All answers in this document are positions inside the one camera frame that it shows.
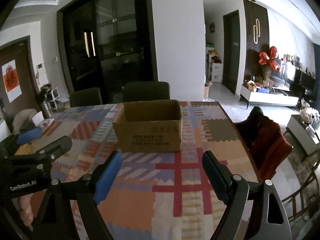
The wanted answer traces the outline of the red paper door poster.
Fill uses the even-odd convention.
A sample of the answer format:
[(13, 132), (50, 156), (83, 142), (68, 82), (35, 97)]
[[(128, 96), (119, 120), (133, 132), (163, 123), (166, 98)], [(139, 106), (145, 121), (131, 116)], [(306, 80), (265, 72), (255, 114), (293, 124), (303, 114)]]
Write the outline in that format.
[(9, 102), (13, 102), (21, 94), (21, 86), (16, 68), (16, 61), (12, 60), (1, 67), (4, 88)]

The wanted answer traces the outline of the dark dining chair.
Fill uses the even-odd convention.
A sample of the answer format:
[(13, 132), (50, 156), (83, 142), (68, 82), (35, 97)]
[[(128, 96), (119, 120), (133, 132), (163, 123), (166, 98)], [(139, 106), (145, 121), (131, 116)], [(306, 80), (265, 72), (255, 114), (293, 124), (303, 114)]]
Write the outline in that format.
[(167, 82), (131, 82), (123, 87), (123, 101), (169, 100), (170, 85)]
[(74, 92), (70, 95), (70, 107), (84, 107), (102, 105), (100, 89), (89, 88)]

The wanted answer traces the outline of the red jacket on chair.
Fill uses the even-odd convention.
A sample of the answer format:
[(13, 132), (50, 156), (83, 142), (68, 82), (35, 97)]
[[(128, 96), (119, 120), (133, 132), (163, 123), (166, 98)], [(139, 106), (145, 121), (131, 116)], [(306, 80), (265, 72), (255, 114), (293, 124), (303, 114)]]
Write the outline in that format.
[(281, 133), (278, 123), (255, 106), (246, 120), (235, 124), (262, 180), (272, 179), (277, 167), (292, 152), (293, 147)]

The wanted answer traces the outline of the colourful patchwork tablecloth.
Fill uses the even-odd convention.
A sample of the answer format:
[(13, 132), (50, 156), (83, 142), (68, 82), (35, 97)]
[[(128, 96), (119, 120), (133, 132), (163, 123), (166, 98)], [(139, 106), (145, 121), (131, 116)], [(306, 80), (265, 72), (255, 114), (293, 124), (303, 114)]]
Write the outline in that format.
[[(210, 239), (225, 205), (202, 168), (212, 151), (232, 173), (258, 181), (235, 127), (217, 102), (180, 103), (181, 149), (176, 153), (123, 153), (121, 168), (99, 211), (114, 239)], [(53, 163), (52, 177), (74, 181), (119, 148), (112, 121), (118, 105), (68, 108), (27, 149), (67, 135), (72, 149)]]

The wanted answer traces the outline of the low coffee table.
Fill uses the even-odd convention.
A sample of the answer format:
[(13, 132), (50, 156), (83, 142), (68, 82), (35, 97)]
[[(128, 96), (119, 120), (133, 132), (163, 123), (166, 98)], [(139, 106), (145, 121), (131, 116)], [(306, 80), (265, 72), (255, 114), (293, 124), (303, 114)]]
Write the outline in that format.
[(286, 132), (294, 137), (306, 157), (319, 150), (319, 133), (312, 126), (303, 124), (300, 115), (291, 115)]

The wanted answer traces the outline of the brown cardboard box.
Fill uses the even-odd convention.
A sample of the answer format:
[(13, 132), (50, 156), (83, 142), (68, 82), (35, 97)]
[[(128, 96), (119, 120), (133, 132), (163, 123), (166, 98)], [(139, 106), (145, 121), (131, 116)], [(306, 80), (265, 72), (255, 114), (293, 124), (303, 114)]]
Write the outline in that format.
[(123, 152), (180, 151), (182, 111), (177, 100), (125, 102), (112, 125)]

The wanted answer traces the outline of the dark glass sliding door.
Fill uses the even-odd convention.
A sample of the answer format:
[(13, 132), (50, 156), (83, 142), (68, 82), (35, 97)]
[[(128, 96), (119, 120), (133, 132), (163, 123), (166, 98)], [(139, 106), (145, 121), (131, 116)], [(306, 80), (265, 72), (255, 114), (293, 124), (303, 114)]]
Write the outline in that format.
[(73, 0), (57, 12), (57, 40), (67, 89), (97, 87), (120, 102), (131, 82), (156, 81), (148, 0)]

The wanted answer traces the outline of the white storage drawers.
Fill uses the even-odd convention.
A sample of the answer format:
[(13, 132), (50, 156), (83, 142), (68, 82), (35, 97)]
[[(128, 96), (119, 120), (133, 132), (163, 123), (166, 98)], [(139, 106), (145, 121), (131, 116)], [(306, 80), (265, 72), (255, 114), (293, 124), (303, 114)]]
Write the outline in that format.
[(212, 70), (212, 82), (221, 83), (222, 82), (222, 64), (221, 63), (211, 63)]

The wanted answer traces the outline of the red balloon bow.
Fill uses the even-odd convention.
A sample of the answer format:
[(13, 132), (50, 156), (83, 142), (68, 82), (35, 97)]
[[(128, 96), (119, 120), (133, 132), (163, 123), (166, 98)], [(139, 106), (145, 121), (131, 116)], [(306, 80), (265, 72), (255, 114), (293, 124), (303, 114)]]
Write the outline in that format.
[(272, 70), (280, 72), (280, 65), (275, 61), (277, 56), (277, 49), (275, 46), (272, 46), (269, 49), (269, 53), (264, 51), (259, 53), (259, 64), (261, 66), (268, 65)]

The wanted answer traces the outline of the dark interior door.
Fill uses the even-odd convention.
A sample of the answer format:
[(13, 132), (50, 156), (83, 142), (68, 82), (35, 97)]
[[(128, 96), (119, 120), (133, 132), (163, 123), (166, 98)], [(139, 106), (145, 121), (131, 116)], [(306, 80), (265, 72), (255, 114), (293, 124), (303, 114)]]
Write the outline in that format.
[(222, 84), (236, 93), (240, 61), (240, 17), (239, 11), (223, 16), (223, 75)]

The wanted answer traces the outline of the gold clip wall ornament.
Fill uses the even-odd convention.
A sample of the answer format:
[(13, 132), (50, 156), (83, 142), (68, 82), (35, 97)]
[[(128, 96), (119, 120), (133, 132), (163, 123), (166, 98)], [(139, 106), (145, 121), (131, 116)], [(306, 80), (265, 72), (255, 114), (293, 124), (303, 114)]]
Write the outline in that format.
[(255, 44), (258, 44), (260, 35), (261, 35), (260, 21), (258, 18), (256, 18), (255, 23), (253, 24), (253, 42)]

